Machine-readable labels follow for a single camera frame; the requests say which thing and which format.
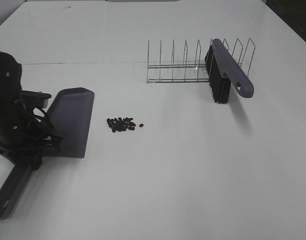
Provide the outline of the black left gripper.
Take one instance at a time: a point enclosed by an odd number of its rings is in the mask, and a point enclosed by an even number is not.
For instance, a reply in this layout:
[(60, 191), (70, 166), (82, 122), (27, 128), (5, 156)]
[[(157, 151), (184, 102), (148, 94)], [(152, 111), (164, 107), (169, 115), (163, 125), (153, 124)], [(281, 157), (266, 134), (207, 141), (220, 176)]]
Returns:
[(36, 171), (48, 151), (59, 151), (63, 138), (52, 133), (54, 125), (41, 108), (27, 108), (18, 99), (0, 102), (0, 155), (11, 162), (30, 163)]

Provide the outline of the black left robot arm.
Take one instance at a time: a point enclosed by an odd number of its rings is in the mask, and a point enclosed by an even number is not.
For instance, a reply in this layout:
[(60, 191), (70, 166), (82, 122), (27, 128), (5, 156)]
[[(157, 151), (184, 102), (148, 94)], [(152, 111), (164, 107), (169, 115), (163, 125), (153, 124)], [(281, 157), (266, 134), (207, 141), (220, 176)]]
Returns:
[(22, 65), (0, 51), (0, 155), (14, 164), (40, 168), (46, 151), (60, 149), (62, 137), (45, 111), (48, 93), (23, 90)]

